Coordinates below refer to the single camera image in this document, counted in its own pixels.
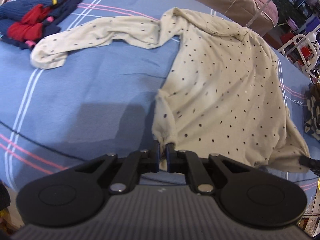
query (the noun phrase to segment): red garment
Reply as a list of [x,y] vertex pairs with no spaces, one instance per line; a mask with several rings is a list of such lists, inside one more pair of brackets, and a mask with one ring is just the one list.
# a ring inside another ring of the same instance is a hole
[[46,19],[51,8],[43,8],[42,4],[38,4],[32,8],[21,20],[15,22],[7,31],[9,38],[16,41],[36,41],[42,36],[42,21]]

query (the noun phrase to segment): black and white checkered cloth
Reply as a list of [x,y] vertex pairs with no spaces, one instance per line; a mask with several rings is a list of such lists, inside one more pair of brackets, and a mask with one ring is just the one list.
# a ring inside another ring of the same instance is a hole
[[320,141],[320,102],[309,91],[306,92],[306,97],[307,113],[304,131]]

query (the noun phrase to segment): blue bedsheet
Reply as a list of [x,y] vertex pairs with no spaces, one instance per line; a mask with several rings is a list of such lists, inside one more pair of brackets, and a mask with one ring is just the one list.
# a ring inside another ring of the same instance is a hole
[[[66,30],[105,16],[159,19],[174,6],[214,13],[194,0],[84,0],[60,26]],[[110,152],[125,156],[150,148],[154,96],[167,77],[179,45],[178,37],[150,50],[118,41],[73,52],[63,67],[43,71],[30,64],[30,51],[0,43],[0,120],[43,145],[83,159]],[[303,94],[308,79],[282,56],[280,59],[284,99],[303,134]],[[318,142],[304,137],[312,157],[318,158]],[[0,146],[0,179],[15,190],[80,163],[30,143],[3,126]],[[315,177],[310,173],[272,172],[292,181]],[[184,183],[179,175],[147,176]],[[316,189],[314,182],[301,183],[309,199]]]

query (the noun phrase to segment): metal screw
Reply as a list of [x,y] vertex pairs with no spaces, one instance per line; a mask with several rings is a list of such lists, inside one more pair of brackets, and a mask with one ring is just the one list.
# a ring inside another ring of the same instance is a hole
[[126,188],[126,185],[122,183],[115,183],[110,186],[110,189],[115,192],[123,192]]
[[198,186],[198,190],[201,192],[211,192],[213,190],[213,186],[210,184],[201,184]]

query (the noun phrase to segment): gray ribbed panel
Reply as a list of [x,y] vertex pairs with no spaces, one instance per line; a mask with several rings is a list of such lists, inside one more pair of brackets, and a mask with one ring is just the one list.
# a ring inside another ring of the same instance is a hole
[[111,197],[91,220],[63,229],[28,225],[15,240],[307,240],[298,227],[257,230],[232,221],[213,198],[188,186],[138,185]]

